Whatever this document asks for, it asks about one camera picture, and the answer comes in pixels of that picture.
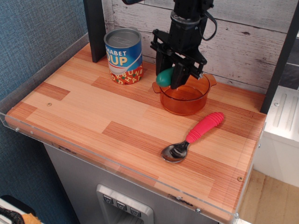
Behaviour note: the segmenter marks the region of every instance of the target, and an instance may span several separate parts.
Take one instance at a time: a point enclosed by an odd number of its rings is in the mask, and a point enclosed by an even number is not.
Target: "can lid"
[[[104,36],[106,45],[114,48],[129,48],[141,40],[141,34],[134,28],[114,29]]]

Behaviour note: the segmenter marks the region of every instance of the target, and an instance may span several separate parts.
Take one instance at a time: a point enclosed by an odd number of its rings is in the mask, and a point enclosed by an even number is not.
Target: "green object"
[[[156,77],[156,83],[161,87],[166,87],[171,84],[171,78],[174,67],[161,71]]]

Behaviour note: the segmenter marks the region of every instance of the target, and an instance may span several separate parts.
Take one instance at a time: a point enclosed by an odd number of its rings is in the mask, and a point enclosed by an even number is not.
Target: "appliance control panel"
[[[141,202],[101,184],[97,186],[97,196],[107,224],[121,222],[122,217],[125,217],[124,212],[140,219],[144,224],[154,224],[153,209]]]

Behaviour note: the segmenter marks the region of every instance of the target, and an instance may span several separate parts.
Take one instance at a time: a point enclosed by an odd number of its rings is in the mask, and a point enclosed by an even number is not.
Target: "table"
[[[142,72],[135,84],[117,84],[107,59],[93,63],[87,45],[13,107],[6,122],[214,220],[232,222],[264,126],[264,95],[218,83],[201,111],[178,116],[152,90],[155,65],[143,62]],[[212,112],[223,112],[224,121],[193,143],[183,162],[161,158],[163,148],[183,141]]]

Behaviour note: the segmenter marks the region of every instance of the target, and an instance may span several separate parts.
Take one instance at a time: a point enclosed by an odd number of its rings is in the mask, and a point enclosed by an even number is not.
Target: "wooden floor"
[[[299,188],[253,170],[240,218],[251,224],[299,224]]]

